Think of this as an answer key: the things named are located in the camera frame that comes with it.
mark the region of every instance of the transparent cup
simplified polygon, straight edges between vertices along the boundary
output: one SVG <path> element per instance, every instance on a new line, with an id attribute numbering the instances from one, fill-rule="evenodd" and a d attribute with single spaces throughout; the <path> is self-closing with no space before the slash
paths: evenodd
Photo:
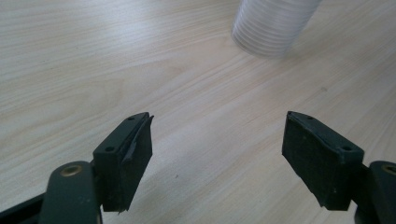
<path id="1" fill-rule="evenodd" d="M 321 0 L 242 0 L 233 41 L 245 51 L 282 57 L 304 29 Z"/>

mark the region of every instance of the wood grain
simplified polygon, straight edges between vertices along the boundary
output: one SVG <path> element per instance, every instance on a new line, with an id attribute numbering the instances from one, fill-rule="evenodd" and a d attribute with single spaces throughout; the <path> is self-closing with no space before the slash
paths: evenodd
<path id="1" fill-rule="evenodd" d="M 231 39 L 237 0 L 0 2 L 0 210 L 148 111 L 131 209 L 105 223 L 353 223 L 281 156 L 288 110 L 396 161 L 396 3 L 324 0 L 282 60 Z"/>

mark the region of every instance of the clear plastic cup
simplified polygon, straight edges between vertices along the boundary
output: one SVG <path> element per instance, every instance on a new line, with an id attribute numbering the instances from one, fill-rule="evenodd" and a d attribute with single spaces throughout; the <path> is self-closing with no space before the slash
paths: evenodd
<path id="1" fill-rule="evenodd" d="M 233 24 L 233 41 L 252 54 L 282 57 L 320 1 L 242 0 Z"/>

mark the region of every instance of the wooden tabletop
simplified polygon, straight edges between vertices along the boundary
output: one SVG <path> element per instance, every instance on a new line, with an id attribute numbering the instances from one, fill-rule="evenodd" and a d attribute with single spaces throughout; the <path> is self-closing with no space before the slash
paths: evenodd
<path id="1" fill-rule="evenodd" d="M 0 210 L 154 115 L 153 157 L 105 223 L 354 223 L 281 155 L 288 110 L 396 161 L 396 3 L 324 0 L 283 59 L 231 39 L 238 0 L 0 2 Z"/>

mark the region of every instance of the wooden table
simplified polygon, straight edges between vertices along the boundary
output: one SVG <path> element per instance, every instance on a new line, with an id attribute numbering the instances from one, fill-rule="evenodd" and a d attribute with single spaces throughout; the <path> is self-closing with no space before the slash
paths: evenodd
<path id="1" fill-rule="evenodd" d="M 288 110 L 396 161 L 396 3 L 324 0 L 282 60 L 231 39 L 238 0 L 0 2 L 0 210 L 148 111 L 153 157 L 105 223 L 353 223 L 281 156 Z"/>

